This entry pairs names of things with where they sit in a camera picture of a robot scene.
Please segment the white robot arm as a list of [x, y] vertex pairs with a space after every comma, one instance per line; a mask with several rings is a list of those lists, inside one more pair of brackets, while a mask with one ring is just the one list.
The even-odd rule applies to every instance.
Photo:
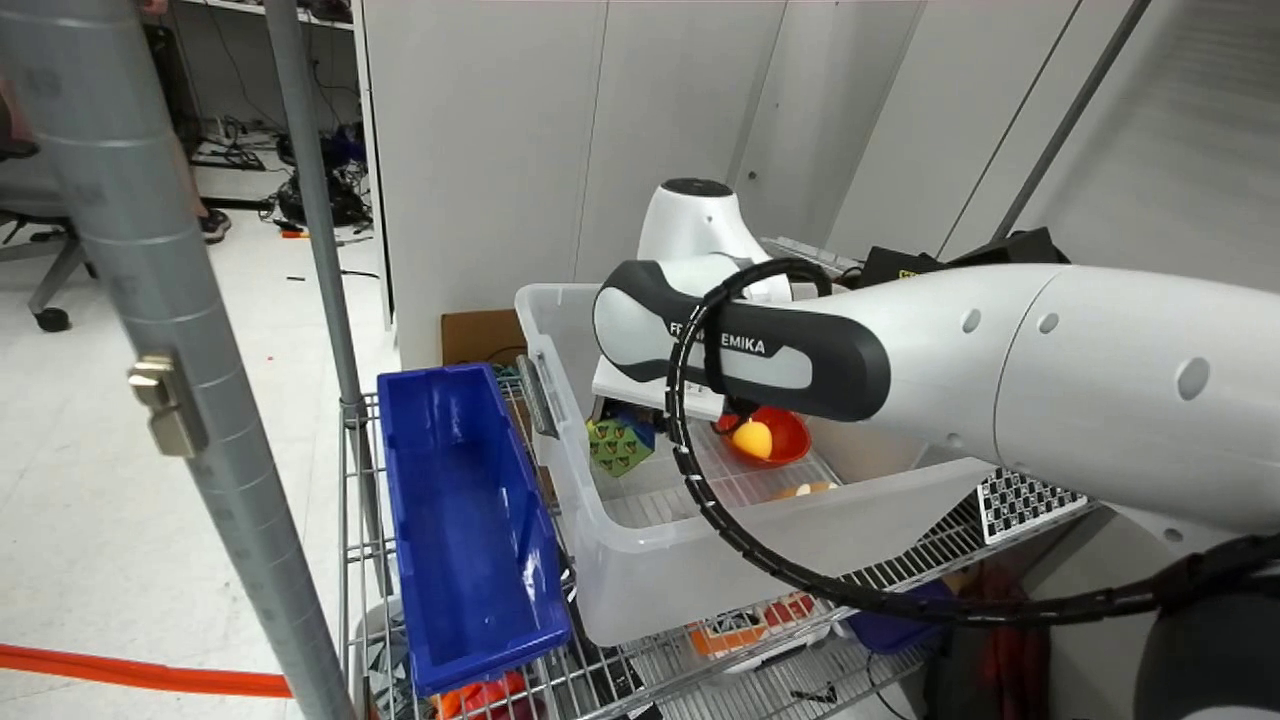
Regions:
[[591, 296], [606, 390], [873, 426], [1224, 533], [1280, 526], [1280, 296], [1094, 263], [873, 290], [771, 256], [721, 179], [664, 179]]

